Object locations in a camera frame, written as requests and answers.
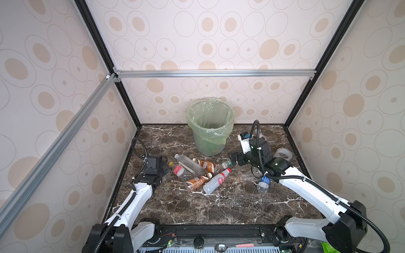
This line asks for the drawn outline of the brown tea bottle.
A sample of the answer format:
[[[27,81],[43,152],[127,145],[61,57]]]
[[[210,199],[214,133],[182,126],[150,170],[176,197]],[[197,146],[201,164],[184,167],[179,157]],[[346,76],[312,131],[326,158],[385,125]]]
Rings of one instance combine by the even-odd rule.
[[[205,170],[207,170],[212,174],[217,174],[219,172],[220,167],[217,163],[213,163],[206,160],[200,160],[196,158],[193,158],[193,161],[198,163],[201,167],[203,167]]]
[[[192,178],[188,181],[186,181],[186,187],[189,192],[196,190],[200,186],[202,186],[204,183],[206,183],[209,179],[213,177],[212,173],[207,173],[205,175],[201,175],[195,178]]]

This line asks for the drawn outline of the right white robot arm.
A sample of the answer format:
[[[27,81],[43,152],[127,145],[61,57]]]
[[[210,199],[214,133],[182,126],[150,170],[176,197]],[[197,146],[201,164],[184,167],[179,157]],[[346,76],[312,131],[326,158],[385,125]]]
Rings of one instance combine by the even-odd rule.
[[[315,207],[324,219],[301,219],[284,216],[276,225],[279,242],[290,238],[306,237],[328,242],[341,253],[353,253],[367,233],[367,223],[360,215],[366,213],[365,206],[349,202],[310,180],[282,157],[274,157],[264,138],[250,138],[247,133],[239,135],[241,151],[231,161],[238,165],[250,164],[264,176],[300,195]],[[353,208],[360,215],[350,211]]]

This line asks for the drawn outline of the clear bottle pink label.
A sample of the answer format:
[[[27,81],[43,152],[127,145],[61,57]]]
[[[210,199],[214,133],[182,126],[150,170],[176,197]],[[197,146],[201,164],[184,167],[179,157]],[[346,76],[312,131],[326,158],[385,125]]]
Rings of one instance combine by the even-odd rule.
[[[186,182],[193,177],[193,175],[188,170],[180,165],[174,167],[173,173],[183,182]]]

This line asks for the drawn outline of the clear square bottle white cap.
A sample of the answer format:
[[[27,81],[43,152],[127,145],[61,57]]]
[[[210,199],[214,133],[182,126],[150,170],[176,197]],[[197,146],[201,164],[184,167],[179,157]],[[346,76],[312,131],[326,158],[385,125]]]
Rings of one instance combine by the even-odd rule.
[[[202,176],[205,174],[205,170],[198,163],[187,157],[185,154],[179,155],[175,154],[175,159],[179,164],[189,171],[193,176]]]

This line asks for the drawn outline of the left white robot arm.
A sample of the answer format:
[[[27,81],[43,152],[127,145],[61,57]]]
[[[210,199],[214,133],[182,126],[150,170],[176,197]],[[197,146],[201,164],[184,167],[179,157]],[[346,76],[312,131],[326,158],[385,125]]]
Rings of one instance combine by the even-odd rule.
[[[145,203],[170,173],[167,157],[149,155],[139,173],[132,178],[131,192],[120,208],[105,223],[92,227],[82,248],[83,253],[135,253],[143,244],[155,244],[161,238],[159,219],[135,221]]]

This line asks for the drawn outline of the white bottle red cap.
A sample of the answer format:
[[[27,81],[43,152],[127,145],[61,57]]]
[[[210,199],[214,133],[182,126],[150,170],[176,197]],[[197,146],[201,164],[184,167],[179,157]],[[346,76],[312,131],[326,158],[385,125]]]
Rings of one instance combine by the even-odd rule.
[[[214,176],[209,182],[203,186],[203,191],[206,194],[211,194],[217,187],[219,187],[231,173],[231,169],[227,168]]]

